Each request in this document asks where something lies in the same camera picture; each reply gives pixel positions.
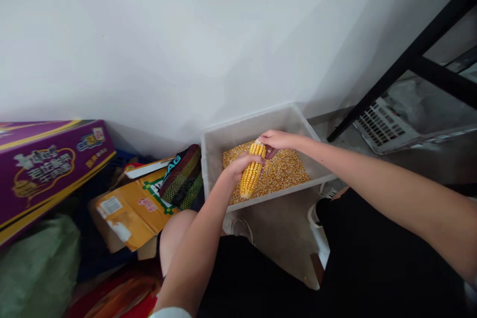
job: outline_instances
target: black shorts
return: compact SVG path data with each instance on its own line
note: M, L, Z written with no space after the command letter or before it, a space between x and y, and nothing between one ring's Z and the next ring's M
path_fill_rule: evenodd
M220 239L198 317L389 316L465 312L462 278L424 240L380 214L354 190L320 200L330 256L319 291L246 238Z

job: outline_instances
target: metal frame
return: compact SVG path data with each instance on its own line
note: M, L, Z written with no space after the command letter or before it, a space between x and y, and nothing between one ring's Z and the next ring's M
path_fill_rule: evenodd
M476 108L475 93L477 93L477 83L474 83L452 71L439 66L438 64L422 57L448 30L459 21L462 16L469 12L477 0L451 0L441 10L441 12L431 21L421 32L406 51L394 62L379 81L369 90L363 99L349 112L344 120L327 138L329 142L334 142L346 128L348 128L358 117L369 108L378 97L384 94L389 87L406 70L420 71L417 75L429 80L439 88L453 95L459 100Z
M477 46L474 46L470 50L465 51L463 54L453 59L444 67L447 67L452 72L461 73L467 70L469 67L473 66L476 62L477 62ZM451 67L452 65L455 65L455 64L459 65L459 68L456 71L453 71Z

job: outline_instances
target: mesh bag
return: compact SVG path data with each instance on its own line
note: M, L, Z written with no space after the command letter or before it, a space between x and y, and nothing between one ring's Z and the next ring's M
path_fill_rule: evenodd
M197 144L192 144L177 154L167 168L159 191L162 200L181 210L200 210L204 205L201 156L200 146Z

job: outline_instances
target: white wall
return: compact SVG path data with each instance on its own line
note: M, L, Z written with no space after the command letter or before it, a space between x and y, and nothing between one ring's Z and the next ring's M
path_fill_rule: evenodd
M103 118L170 155L214 124L353 105L449 0L0 0L2 120Z

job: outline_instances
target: barcode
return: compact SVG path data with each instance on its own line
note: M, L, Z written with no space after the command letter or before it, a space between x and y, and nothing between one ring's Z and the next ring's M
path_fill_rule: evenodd
M100 205L107 215L111 215L123 207L116 196L103 201Z

